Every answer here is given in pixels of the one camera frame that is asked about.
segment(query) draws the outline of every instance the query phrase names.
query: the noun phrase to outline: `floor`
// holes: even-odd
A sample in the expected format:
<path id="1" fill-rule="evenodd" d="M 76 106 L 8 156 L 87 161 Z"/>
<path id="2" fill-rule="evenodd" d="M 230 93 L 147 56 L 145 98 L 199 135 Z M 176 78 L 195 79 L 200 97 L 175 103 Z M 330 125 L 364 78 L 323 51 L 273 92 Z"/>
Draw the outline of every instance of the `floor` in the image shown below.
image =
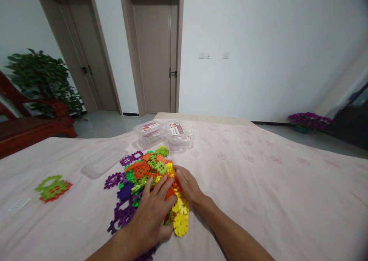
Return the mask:
<path id="1" fill-rule="evenodd" d="M 275 133 L 279 136 L 283 136 L 294 142 L 311 146 L 314 148 L 334 152 L 337 154 L 343 154 L 347 156 L 353 156 L 356 158 L 368 159 L 368 151 L 355 147 L 335 137 L 329 136 L 321 132 L 310 132 L 308 134 L 302 134 L 294 131 L 292 127 L 283 126 L 269 126 L 258 125 L 262 129 Z"/>
<path id="2" fill-rule="evenodd" d="M 121 116 L 117 112 L 97 111 L 83 116 L 88 121 L 76 121 L 74 127 L 78 138 L 109 138 L 131 131 L 134 126 L 152 120 L 155 115 L 155 113 L 148 113 L 143 117 L 128 117 Z M 302 134 L 295 132 L 291 127 L 258 126 L 300 144 L 338 154 L 368 159 L 368 151 L 324 133 L 310 132 Z"/>
<path id="3" fill-rule="evenodd" d="M 146 113 L 142 117 L 121 116 L 113 111 L 96 111 L 84 115 L 88 121 L 77 120 L 74 128 L 77 138 L 110 138 L 130 132 L 134 126 L 152 120 L 155 113 Z"/>

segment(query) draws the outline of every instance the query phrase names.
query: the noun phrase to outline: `green plant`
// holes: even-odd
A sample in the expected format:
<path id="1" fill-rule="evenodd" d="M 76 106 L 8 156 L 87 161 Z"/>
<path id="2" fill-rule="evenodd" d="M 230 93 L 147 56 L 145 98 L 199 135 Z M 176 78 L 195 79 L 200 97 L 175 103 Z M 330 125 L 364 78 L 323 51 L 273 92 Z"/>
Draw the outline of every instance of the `green plant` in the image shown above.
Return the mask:
<path id="1" fill-rule="evenodd" d="M 55 98 L 67 106 L 69 113 L 80 115 L 84 103 L 79 101 L 82 98 L 68 82 L 69 70 L 64 66 L 64 61 L 45 55 L 43 51 L 36 53 L 28 50 L 31 53 L 16 53 L 8 57 L 12 62 L 6 67 L 16 75 L 11 81 L 31 99 Z M 45 104 L 33 103 L 30 108 L 54 116 L 53 109 Z"/>

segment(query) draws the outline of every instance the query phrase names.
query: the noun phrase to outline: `red wooden armchair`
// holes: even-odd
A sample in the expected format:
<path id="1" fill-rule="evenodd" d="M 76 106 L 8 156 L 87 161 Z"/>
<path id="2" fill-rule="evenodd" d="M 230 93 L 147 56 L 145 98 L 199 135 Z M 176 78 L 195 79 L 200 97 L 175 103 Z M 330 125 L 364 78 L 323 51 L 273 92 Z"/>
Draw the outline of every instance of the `red wooden armchair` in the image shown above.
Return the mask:
<path id="1" fill-rule="evenodd" d="M 17 118 L 0 102 L 0 115 L 9 120 L 0 122 L 0 159 L 31 146 L 41 140 L 58 133 L 76 137 L 73 119 L 69 116 L 67 107 L 56 99 L 34 100 L 21 94 L 0 71 L 0 93 L 9 99 L 23 115 Z M 33 117 L 23 106 L 24 103 L 40 102 L 51 106 L 57 118 Z"/>

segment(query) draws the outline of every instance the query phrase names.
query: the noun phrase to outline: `door handle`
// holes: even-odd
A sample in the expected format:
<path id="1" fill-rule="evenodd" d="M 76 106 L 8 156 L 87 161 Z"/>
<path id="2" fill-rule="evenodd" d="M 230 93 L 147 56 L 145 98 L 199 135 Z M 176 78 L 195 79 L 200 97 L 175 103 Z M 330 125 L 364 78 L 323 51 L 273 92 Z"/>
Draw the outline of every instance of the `door handle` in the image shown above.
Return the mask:
<path id="1" fill-rule="evenodd" d="M 87 67 L 81 67 L 81 70 L 83 71 L 84 74 L 87 73 L 87 69 L 88 69 Z"/>
<path id="2" fill-rule="evenodd" d="M 174 77 L 175 77 L 175 78 L 177 77 L 177 71 L 170 72 L 170 75 L 169 75 L 170 79 L 171 79 L 171 74 L 174 74 Z"/>

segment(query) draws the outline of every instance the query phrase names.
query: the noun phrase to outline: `pink bedsheet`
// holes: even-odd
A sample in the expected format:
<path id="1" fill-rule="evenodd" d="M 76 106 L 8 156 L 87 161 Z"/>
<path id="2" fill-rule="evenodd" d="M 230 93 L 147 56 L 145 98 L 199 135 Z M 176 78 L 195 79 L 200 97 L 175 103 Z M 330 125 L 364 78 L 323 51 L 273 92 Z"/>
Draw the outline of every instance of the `pink bedsheet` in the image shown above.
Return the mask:
<path id="1" fill-rule="evenodd" d="M 189 169 L 276 260 L 356 260 L 366 247 L 367 160 L 300 145 L 256 126 L 184 124 L 195 134 L 194 147 L 169 157 Z M 1 260 L 83 260 L 111 237 L 117 189 L 103 187 L 122 167 L 117 163 L 96 180 L 81 174 L 81 159 L 111 139 L 49 138 L 0 160 Z M 136 151 L 133 132 L 114 139 Z M 73 186 L 44 204 L 33 189 L 55 174 Z M 7 212 L 25 197 L 32 199 L 22 209 Z M 173 235 L 154 260 L 225 258 L 192 209 L 188 233 Z"/>

